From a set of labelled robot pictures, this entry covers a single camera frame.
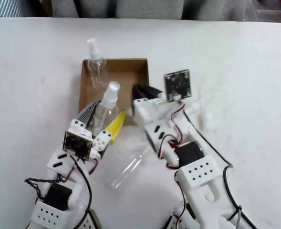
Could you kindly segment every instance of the white tabletop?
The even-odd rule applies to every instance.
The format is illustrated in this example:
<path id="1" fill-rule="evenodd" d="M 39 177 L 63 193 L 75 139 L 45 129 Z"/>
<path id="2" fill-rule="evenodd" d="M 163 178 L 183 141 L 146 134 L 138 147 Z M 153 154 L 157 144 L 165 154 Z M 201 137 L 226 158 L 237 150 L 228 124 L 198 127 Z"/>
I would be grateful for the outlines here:
<path id="1" fill-rule="evenodd" d="M 194 97 L 214 120 L 203 130 L 231 161 L 235 199 L 260 229 L 281 228 L 281 24 L 159 20 L 0 19 L 0 229 L 24 228 L 35 192 L 23 180 L 45 165 L 78 110 L 86 40 L 106 58 L 147 58 L 150 83 L 190 69 Z M 139 140 L 126 128 L 94 173 L 103 228 L 160 228 L 182 200 L 165 162 L 151 155 L 119 193 L 106 184 Z"/>

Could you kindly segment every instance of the clear plastic bottle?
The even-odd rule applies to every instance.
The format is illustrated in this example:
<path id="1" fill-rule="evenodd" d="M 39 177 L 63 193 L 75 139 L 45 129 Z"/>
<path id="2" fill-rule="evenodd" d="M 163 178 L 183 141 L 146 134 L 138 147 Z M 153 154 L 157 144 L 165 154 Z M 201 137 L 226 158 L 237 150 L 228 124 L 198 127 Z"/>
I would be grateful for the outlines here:
<path id="1" fill-rule="evenodd" d="M 112 189 L 121 190 L 128 185 L 129 180 L 137 174 L 141 167 L 146 164 L 150 147 L 142 146 L 136 149 L 133 154 L 126 160 L 124 165 L 114 173 L 114 176 L 107 181 Z"/>
<path id="2" fill-rule="evenodd" d="M 106 66 L 106 59 L 104 59 L 100 54 L 100 49 L 98 48 L 95 39 L 90 39 L 87 43 L 90 55 L 90 60 L 88 61 L 87 66 L 91 73 L 93 87 L 98 90 L 103 90 L 107 86 L 104 70 Z"/>
<path id="3" fill-rule="evenodd" d="M 110 82 L 103 99 L 96 107 L 94 113 L 94 129 L 93 134 L 97 136 L 104 130 L 119 114 L 117 106 L 118 91 L 120 84 L 117 82 Z"/>

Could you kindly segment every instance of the cardboard box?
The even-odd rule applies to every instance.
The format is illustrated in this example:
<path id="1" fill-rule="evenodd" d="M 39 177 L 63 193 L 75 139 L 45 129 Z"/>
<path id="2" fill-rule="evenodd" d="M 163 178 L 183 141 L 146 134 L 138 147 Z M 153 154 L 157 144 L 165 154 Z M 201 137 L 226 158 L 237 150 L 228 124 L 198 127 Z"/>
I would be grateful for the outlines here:
<path id="1" fill-rule="evenodd" d="M 93 87 L 87 62 L 88 60 L 84 60 L 82 64 L 79 112 L 89 103 L 102 99 L 105 92 L 105 90 L 97 90 Z M 108 81 L 120 83 L 117 102 L 120 110 L 132 106 L 133 84 L 149 85 L 147 59 L 107 59 L 106 69 L 104 69 L 103 74 L 107 74 Z M 131 119 L 126 117 L 126 125 L 133 123 Z"/>

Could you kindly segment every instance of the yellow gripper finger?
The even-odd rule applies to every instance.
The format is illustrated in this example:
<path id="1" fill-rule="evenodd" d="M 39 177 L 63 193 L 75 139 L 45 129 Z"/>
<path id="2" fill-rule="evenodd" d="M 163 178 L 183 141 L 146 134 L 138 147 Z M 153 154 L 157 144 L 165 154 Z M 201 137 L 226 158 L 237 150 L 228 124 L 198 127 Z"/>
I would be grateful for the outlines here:
<path id="1" fill-rule="evenodd" d="M 106 130 L 110 132 L 112 136 L 111 145 L 114 144 L 117 136 L 119 135 L 123 122 L 125 120 L 125 110 L 122 110 L 119 115 L 108 125 Z"/>

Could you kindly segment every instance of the spray nozzle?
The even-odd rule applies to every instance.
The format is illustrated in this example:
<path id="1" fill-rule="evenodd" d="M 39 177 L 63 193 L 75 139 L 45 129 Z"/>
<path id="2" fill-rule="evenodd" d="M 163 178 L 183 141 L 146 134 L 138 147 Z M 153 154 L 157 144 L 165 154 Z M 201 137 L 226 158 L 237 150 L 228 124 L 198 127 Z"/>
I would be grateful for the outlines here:
<path id="1" fill-rule="evenodd" d="M 117 82 L 110 82 L 106 92 L 104 93 L 101 104 L 109 109 L 112 109 L 116 106 L 118 100 L 118 91 L 120 89 L 120 84 Z"/>
<path id="2" fill-rule="evenodd" d="M 101 59 L 100 49 L 98 48 L 96 40 L 89 39 L 87 43 L 88 43 L 88 52 L 90 58 L 94 61 Z"/>

